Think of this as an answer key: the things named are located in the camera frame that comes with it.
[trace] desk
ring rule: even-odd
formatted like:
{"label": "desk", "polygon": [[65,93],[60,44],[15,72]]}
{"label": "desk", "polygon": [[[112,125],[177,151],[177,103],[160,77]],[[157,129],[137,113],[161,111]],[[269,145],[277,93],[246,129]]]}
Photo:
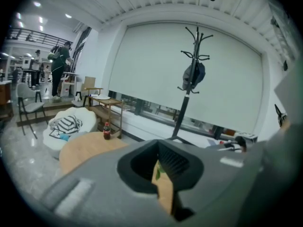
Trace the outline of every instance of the desk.
{"label": "desk", "polygon": [[76,94],[77,76],[78,76],[78,74],[75,74],[72,72],[63,72],[63,81],[62,81],[60,96],[63,96],[63,94],[64,94],[64,90],[63,90],[64,85],[74,85],[74,93]]}
{"label": "desk", "polygon": [[60,168],[68,174],[93,156],[127,146],[126,143],[111,138],[105,140],[102,132],[92,132],[68,141],[59,154]]}
{"label": "desk", "polygon": [[[92,106],[92,101],[96,101],[99,105]],[[114,98],[110,98],[107,100],[97,99],[95,97],[89,96],[89,110],[93,111],[97,116],[102,119],[105,119],[109,122],[111,129],[115,130],[112,134],[114,137],[121,138],[122,136],[122,113],[123,113],[123,101],[118,101]],[[111,106],[120,105],[121,113],[116,113],[111,110]],[[113,119],[118,120],[120,118],[120,127],[114,125],[112,122]]]}
{"label": "desk", "polygon": [[21,75],[21,82],[25,82],[28,84],[28,87],[32,87],[32,75],[35,73],[35,72],[38,72],[37,70],[32,70],[32,69],[22,69],[23,73]]}
{"label": "desk", "polygon": [[[63,146],[59,154],[60,168],[63,174],[68,174],[93,156],[125,146],[127,144],[117,138],[105,140],[101,132],[81,135]],[[154,167],[151,182],[158,187],[160,204],[170,214],[173,203],[173,185],[166,173],[161,173],[160,178],[156,180],[157,167],[158,162]]]}

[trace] black pants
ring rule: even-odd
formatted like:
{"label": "black pants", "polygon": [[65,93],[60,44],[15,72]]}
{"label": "black pants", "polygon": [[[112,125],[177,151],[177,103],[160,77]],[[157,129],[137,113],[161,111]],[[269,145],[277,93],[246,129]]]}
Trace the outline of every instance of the black pants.
{"label": "black pants", "polygon": [[40,85],[40,71],[37,71],[37,75],[36,75],[36,85]]}
{"label": "black pants", "polygon": [[60,67],[52,72],[52,77],[53,77],[52,96],[57,95],[58,86],[59,86],[62,74],[63,74],[63,67]]}
{"label": "black pants", "polygon": [[37,70],[31,72],[31,85],[30,85],[30,87],[36,86],[36,84],[37,84],[36,81],[37,81],[37,76],[38,76],[37,74],[38,74]]}

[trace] wooden side table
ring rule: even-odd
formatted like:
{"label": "wooden side table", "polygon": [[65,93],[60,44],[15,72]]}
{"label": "wooden side table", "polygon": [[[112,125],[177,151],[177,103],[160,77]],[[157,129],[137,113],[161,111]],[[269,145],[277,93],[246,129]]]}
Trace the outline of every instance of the wooden side table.
{"label": "wooden side table", "polygon": [[60,168],[69,173],[89,158],[127,146],[118,138],[105,140],[102,132],[92,132],[68,141],[59,154]]}
{"label": "wooden side table", "polygon": [[[99,105],[92,106],[92,101],[96,101]],[[111,110],[111,106],[121,106],[121,113],[117,113]],[[93,111],[97,116],[102,119],[105,119],[109,122],[111,129],[115,130],[113,134],[114,137],[118,137],[119,139],[122,136],[122,113],[123,113],[123,101],[118,101],[114,98],[110,98],[107,100],[97,99],[95,97],[89,96],[89,110]],[[112,123],[113,119],[120,120],[120,125],[114,125]]]}

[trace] roller blind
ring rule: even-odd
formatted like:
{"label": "roller blind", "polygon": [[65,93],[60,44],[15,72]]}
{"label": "roller blind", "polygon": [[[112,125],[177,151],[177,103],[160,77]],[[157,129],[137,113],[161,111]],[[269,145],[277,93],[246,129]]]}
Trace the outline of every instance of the roller blind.
{"label": "roller blind", "polygon": [[[184,70],[193,52],[191,31],[196,27],[159,23],[128,28],[116,55],[109,89],[180,110],[185,95]],[[200,28],[212,38],[201,43],[206,76],[190,94],[186,116],[221,127],[253,132],[262,98],[261,57],[237,39]]]}

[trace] cushion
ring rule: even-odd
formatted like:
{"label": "cushion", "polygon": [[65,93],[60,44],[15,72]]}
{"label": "cushion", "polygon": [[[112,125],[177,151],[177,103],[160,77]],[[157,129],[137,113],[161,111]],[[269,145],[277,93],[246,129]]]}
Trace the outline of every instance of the cushion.
{"label": "cushion", "polygon": [[65,134],[72,135],[78,133],[81,126],[81,120],[79,120],[75,115],[69,115],[62,118],[54,129]]}
{"label": "cushion", "polygon": [[83,106],[83,101],[72,100],[71,103],[74,104],[76,107],[82,107]]}

